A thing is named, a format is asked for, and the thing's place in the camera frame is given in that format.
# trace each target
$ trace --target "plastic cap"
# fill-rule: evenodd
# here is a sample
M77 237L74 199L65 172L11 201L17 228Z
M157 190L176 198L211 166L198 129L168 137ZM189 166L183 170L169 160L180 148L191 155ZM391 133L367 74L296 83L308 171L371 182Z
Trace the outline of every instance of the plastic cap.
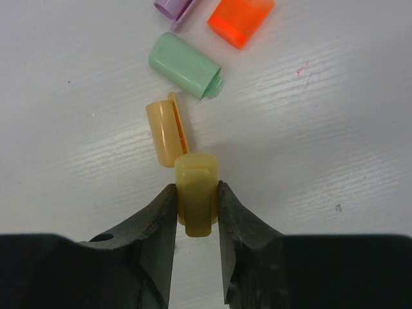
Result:
M206 237L218 220L218 159L211 154L189 153L175 164L179 222L186 235Z
M156 7L168 19L173 20L172 29L175 29L185 18L198 0L156 0Z
M149 65L199 100L214 98L223 87L221 66L170 32L157 40Z
M189 152L174 93L146 106L146 113L160 165L174 167L174 161Z
M221 0L207 24L242 49L275 7L273 0Z

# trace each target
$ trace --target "purple plastic cap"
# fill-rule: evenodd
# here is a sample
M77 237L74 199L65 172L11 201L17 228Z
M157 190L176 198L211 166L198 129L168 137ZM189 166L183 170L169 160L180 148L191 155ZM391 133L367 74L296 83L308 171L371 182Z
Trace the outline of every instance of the purple plastic cap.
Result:
M156 0L154 6L173 21L172 29L175 29L196 2L197 0Z

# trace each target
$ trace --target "small mark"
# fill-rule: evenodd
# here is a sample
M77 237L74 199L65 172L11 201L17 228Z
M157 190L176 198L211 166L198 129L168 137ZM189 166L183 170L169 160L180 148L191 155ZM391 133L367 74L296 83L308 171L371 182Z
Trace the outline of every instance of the small mark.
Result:
M298 75L302 74L303 69L304 69L304 66L301 66L301 67L296 71L296 73L297 73Z
M312 74L309 75L309 78L308 78L308 80L306 81L306 84L304 85L305 89L308 87L311 78L312 78Z
M301 66L299 69L297 69L296 73L298 76L300 76L302 74L302 71L304 70L305 66L309 65L309 61L306 61L306 63L304 64L304 66Z

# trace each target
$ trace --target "tabletop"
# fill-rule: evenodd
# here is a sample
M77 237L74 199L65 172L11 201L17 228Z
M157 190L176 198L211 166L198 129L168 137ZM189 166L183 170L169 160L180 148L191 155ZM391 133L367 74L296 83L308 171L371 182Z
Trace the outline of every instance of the tabletop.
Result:
M412 2L278 0L241 51L218 3L178 32L222 65L199 101L147 64L171 25L151 1L1 1L1 233L89 240L147 205L174 171L145 106L175 91L191 148L273 228L412 236ZM178 226L170 308L227 308L216 226Z

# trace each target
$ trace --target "mint green cap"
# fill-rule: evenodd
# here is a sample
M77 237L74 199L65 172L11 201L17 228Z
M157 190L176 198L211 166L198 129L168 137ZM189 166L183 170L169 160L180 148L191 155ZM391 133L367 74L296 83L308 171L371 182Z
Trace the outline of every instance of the mint green cap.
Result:
M221 66L170 32L157 40L149 65L199 100L216 97L223 87Z

